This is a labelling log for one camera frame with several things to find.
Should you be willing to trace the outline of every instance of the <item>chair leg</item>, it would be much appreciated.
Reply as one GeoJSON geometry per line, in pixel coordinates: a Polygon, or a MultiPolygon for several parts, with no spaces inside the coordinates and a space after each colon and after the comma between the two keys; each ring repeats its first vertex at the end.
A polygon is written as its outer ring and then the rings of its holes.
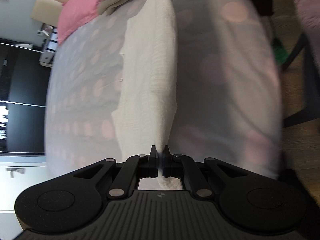
{"type": "Polygon", "coordinates": [[[314,116],[307,108],[304,108],[301,111],[285,118],[283,120],[283,127],[286,128],[303,122],[308,122],[316,118],[318,118],[318,116],[314,116]]]}
{"type": "Polygon", "coordinates": [[[286,62],[282,64],[282,66],[281,66],[282,71],[285,71],[290,66],[290,64],[294,61],[294,59],[298,56],[298,54],[305,47],[307,42],[308,42],[308,40],[307,40],[306,35],[304,33],[302,33],[298,39],[297,44],[294,46],[292,52],[288,56],[286,62]]]}

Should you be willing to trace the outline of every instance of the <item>green object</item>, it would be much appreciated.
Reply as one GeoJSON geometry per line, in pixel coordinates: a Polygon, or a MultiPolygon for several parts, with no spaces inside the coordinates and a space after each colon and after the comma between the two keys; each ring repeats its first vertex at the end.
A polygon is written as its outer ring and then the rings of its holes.
{"type": "Polygon", "coordinates": [[[288,58],[289,54],[287,50],[284,48],[281,40],[278,38],[274,38],[272,41],[273,53],[275,54],[276,62],[279,65],[282,65],[288,58]]]}

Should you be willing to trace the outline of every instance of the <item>polka dot bed sheet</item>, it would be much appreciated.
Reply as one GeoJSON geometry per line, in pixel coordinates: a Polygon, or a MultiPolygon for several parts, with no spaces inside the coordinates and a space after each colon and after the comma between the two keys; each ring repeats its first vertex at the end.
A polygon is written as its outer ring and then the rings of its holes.
{"type": "MultiPolygon", "coordinates": [[[[111,117],[125,82],[119,51],[127,20],[145,1],[132,0],[110,16],[95,18],[58,49],[45,128],[51,177],[104,158],[122,160],[111,117]]],[[[275,178],[280,84],[254,6],[249,0],[173,0],[173,4],[178,108],[168,142],[171,152],[195,161],[215,157],[275,178]]]]}

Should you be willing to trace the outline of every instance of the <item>white cloth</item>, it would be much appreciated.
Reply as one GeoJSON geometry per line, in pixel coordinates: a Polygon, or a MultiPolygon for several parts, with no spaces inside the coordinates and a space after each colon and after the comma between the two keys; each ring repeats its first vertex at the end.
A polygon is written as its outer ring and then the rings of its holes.
{"type": "Polygon", "coordinates": [[[128,20],[123,84],[112,113],[122,160],[161,152],[167,144],[176,104],[177,30],[172,0],[147,0],[128,20]]]}

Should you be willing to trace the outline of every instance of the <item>ribbed black surface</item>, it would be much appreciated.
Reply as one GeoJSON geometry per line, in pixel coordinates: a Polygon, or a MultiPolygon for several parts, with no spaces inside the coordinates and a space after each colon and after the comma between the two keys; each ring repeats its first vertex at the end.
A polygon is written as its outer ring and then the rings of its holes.
{"type": "Polygon", "coordinates": [[[18,240],[303,240],[296,232],[257,236],[228,224],[211,202],[187,191],[135,191],[112,201],[92,224],[73,233],[41,236],[23,232],[18,240]]]}

